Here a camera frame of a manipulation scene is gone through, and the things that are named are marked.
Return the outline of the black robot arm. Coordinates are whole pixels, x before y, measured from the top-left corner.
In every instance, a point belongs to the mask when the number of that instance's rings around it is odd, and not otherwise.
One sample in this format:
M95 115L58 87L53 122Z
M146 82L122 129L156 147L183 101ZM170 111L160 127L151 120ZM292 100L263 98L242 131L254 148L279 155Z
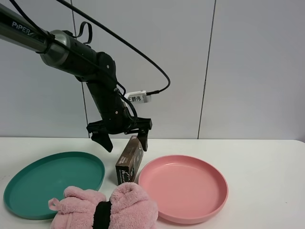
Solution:
M47 66L72 74L78 81L86 83L102 117L87 125L92 141L111 152L110 135L136 133L143 150L147 151L152 121L138 117L134 106L120 92L116 65L111 56L79 42L69 31L41 29L15 1L11 3L16 12L0 6L0 38L32 50Z

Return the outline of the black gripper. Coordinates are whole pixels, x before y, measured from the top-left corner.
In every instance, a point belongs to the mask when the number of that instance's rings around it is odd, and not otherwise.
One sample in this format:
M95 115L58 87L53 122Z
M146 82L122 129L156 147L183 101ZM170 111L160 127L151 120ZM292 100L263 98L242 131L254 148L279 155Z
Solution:
M113 149L108 134L138 133L137 138L142 145L143 151L146 152L148 148L148 133L152 129L152 120L150 118L131 116L129 110L124 108L115 112L104 113L102 120L89 123L86 128L89 133L92 133L91 140L100 144L108 152Z

